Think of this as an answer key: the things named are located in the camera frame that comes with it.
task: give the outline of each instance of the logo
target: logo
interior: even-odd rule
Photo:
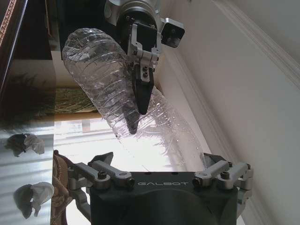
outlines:
[[[157,182],[138,182],[137,185],[140,186],[180,186],[180,185],[184,185],[186,186],[189,182],[161,182],[161,183],[157,183]]]

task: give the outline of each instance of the screw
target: screw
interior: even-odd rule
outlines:
[[[229,179],[229,172],[221,172],[221,178],[224,180]]]
[[[202,180],[199,177],[193,179],[193,185],[195,188],[199,188],[202,185]]]
[[[98,179],[105,179],[106,178],[107,173],[105,171],[100,171],[98,173]]]
[[[126,185],[128,188],[132,188],[135,185],[135,179],[134,178],[129,178],[126,180]]]

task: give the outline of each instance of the white cloth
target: white cloth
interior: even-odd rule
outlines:
[[[26,145],[26,148],[29,147],[32,148],[37,154],[41,155],[45,152],[45,142],[43,139],[38,138],[37,136],[33,134],[29,134],[25,140],[24,144]]]
[[[34,216],[38,216],[38,212],[41,209],[41,205],[52,198],[54,194],[54,187],[48,182],[40,182],[30,187],[33,191],[33,201],[31,206],[35,209]]]

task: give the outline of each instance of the clear plastic bottle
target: clear plastic bottle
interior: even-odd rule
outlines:
[[[147,114],[139,114],[128,57],[109,35],[78,29],[69,35],[62,56],[69,73],[146,171],[204,169],[195,134],[155,87]]]

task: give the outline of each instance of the brown fabric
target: brown fabric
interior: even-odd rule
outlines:
[[[68,165],[57,150],[53,153],[52,185],[51,225],[68,225],[66,207],[72,201],[68,192]]]

